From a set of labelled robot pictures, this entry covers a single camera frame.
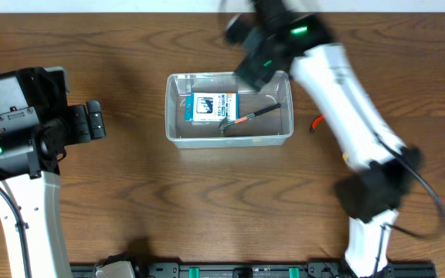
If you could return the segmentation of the orange handled cutting pliers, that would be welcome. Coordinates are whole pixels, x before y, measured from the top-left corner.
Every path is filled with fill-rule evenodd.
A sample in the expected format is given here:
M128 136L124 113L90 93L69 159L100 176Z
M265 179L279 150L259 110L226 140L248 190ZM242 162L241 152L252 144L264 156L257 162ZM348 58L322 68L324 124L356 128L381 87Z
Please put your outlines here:
M317 126L324 120L324 115L321 114L320 116L316 117L313 119L313 121L311 122L309 131L311 134L313 134L317 128Z

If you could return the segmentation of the small black handled hammer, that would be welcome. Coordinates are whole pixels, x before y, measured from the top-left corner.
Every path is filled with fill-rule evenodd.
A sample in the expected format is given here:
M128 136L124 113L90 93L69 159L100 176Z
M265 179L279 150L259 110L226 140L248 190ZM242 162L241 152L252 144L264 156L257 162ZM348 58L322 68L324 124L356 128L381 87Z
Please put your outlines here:
M228 131L228 129L233 125L241 124L242 122L248 121L254 117L258 117L262 114L266 114L268 112L271 112L271 111L279 109L279 108L281 108L281 104L276 103L269 107L265 107L263 109L255 111L251 114L247 114L246 116L236 118L235 120L229 120L228 117L225 117L219 124L219 132L221 135L224 135Z

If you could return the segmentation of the blue white screwdriver set box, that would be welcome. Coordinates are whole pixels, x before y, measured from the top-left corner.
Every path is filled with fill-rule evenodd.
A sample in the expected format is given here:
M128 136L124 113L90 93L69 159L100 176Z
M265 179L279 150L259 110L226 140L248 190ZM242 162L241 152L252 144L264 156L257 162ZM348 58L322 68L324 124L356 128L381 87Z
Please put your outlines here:
M220 122L225 117L239 117L237 93L193 93L185 100L185 120L191 122Z

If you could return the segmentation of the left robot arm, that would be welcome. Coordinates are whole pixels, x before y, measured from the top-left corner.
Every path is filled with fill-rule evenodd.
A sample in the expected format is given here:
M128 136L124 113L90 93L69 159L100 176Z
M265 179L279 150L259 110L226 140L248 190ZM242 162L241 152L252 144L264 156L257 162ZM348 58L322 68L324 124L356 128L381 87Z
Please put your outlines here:
M64 68L0 73L0 221L13 277L71 277L60 220L66 147L106 136L100 103L70 105Z

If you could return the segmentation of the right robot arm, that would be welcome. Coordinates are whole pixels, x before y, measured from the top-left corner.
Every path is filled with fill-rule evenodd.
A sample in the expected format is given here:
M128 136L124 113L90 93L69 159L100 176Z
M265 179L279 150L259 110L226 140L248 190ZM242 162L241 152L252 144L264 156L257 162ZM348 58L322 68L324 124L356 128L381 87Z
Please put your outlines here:
M351 275L373 277L388 264L390 232L421 153L393 132L361 85L345 47L319 15L298 15L282 1L255 1L256 21L232 18L226 41L246 50L236 75L262 90L289 74L314 101L353 176L335 192L349 217L344 261Z

